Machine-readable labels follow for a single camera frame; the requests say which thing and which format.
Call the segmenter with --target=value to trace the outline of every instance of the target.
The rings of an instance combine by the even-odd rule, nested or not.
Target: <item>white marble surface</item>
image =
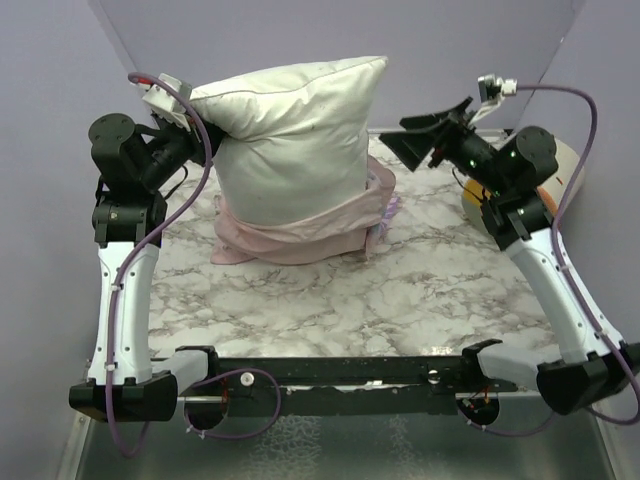
[[[410,173],[372,139],[370,152],[397,175],[404,207],[378,253],[301,267],[209,261],[216,242],[215,175],[166,231],[151,300],[150,348],[214,345],[224,356],[365,356],[457,353],[500,338],[553,345],[522,275],[463,217],[445,165]],[[201,170],[171,198],[191,194]]]

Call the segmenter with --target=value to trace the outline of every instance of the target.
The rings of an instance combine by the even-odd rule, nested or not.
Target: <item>pink fabric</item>
[[[388,228],[399,199],[394,197],[396,203],[390,204],[396,185],[393,172],[371,156],[368,167],[370,181],[362,194],[320,215],[288,225],[265,227],[240,222],[223,198],[214,224],[222,245],[214,249],[212,263],[231,265],[259,258],[282,265],[302,265],[370,248]],[[393,205],[391,214],[388,205]]]

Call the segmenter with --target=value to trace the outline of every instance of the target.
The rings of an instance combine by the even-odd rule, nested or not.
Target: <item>white pillow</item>
[[[229,134],[214,159],[240,221],[285,225],[334,208],[367,183],[367,117],[387,57],[288,65],[194,89]]]

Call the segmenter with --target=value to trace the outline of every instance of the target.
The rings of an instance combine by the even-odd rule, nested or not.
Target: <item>gray floor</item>
[[[548,415],[537,398],[507,399],[496,426],[531,428]],[[227,430],[255,428],[234,419]],[[131,441],[139,425],[123,428]],[[461,417],[287,417],[243,442],[187,435],[180,415],[154,424],[139,457],[124,460],[107,427],[91,428],[79,479],[122,480],[608,480],[597,426],[587,414],[561,418],[526,439],[489,436]]]

